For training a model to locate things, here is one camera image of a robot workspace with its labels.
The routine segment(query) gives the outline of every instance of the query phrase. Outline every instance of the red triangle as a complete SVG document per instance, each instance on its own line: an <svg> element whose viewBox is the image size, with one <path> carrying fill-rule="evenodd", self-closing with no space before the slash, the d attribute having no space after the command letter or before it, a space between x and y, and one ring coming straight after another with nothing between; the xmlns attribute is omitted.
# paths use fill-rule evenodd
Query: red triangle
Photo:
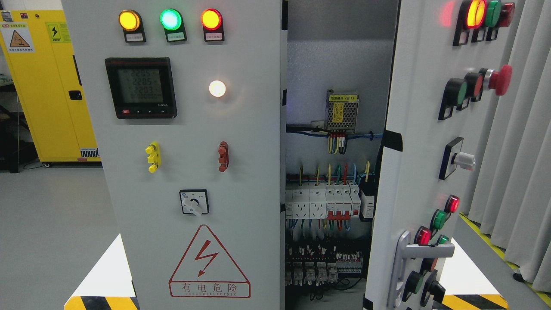
<svg viewBox="0 0 551 310"><path fill-rule="evenodd" d="M195 232L170 277L169 289L172 297L251 297L251 283L207 225Z"/></svg>

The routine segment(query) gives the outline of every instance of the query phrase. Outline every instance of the white indicator light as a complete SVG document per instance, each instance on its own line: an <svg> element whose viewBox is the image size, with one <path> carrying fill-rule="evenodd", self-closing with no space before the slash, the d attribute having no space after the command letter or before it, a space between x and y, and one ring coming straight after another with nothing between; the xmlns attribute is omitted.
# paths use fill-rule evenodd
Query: white indicator light
<svg viewBox="0 0 551 310"><path fill-rule="evenodd" d="M226 93L226 84L219 80L212 81L208 86L208 91L215 97L222 97Z"/></svg>

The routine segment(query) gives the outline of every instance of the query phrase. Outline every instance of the yellow and black hazard stripe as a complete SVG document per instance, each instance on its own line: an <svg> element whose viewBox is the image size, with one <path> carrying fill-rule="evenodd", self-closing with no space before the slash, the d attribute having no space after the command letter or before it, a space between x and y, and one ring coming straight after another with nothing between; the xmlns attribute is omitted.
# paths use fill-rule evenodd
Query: yellow and black hazard stripe
<svg viewBox="0 0 551 310"><path fill-rule="evenodd" d="M497 310L509 309L500 295L446 295L442 303L434 302L436 310Z"/></svg>
<svg viewBox="0 0 551 310"><path fill-rule="evenodd" d="M73 296L63 310L139 310L135 297Z"/></svg>
<svg viewBox="0 0 551 310"><path fill-rule="evenodd" d="M485 235L485 234L483 234L482 232L480 232L480 226L479 226L479 225L477 225L475 222L469 220L469 218L468 218L465 214L463 214L463 213L459 213L459 216L460 216L460 218L462 218L462 219L465 221L465 223L466 223L467 225L469 225L469 227L470 227L471 229L474 230L474 232L475 232L484 242L486 242L486 244L487 244L494 252L496 252L496 254L497 254L497 255L498 255L498 256L499 256L499 257L500 257L509 267L511 267L513 270L518 269L518 266L517 266L517 265L511 263L510 261L505 260L505 252L504 252L504 250L503 250L502 248L493 245L493 244L491 243L491 241L490 241L490 238L488 238L487 235ZM550 295L550 294L545 293L545 292L540 292L540 291L534 290L534 289L532 288L532 284L531 284L530 282L524 281L524 283L525 283L526 285L528 285L528 287L529 287L534 293L536 293L536 295L538 295L538 296L543 300L543 302L545 302L545 303L547 304L547 306L551 307L551 295Z"/></svg>

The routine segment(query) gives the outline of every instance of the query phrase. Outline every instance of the cabinet door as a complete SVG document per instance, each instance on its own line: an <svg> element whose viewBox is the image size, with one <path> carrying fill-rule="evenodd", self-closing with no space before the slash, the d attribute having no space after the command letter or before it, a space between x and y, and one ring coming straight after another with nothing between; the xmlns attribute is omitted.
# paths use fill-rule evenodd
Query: cabinet door
<svg viewBox="0 0 551 310"><path fill-rule="evenodd" d="M63 11L48 11L44 15L45 25L43 29L48 33L52 45L53 55L56 58L63 94L67 101L67 108L73 121L74 132L77 137L81 156L89 160L97 157L98 153L94 130L90 121L88 107L80 77L77 71L77 63L74 58L73 45L69 29L65 22Z"/></svg>
<svg viewBox="0 0 551 310"><path fill-rule="evenodd" d="M18 96L29 123L36 149L41 161L70 161L80 157L78 141L73 129L73 120L57 69L57 60L45 32L45 16L50 11L12 11L14 22L2 23L9 29L13 25L23 37L30 52L8 51L9 33L3 31L2 49L14 79ZM21 18L26 13L28 18Z"/></svg>

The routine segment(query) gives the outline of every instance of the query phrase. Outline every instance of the white curtain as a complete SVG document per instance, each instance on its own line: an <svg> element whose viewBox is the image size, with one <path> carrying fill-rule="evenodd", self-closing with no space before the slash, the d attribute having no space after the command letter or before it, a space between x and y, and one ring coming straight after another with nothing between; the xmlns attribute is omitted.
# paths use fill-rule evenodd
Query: white curtain
<svg viewBox="0 0 551 310"><path fill-rule="evenodd" d="M539 291L551 292L551 1L526 1L469 219Z"/></svg>

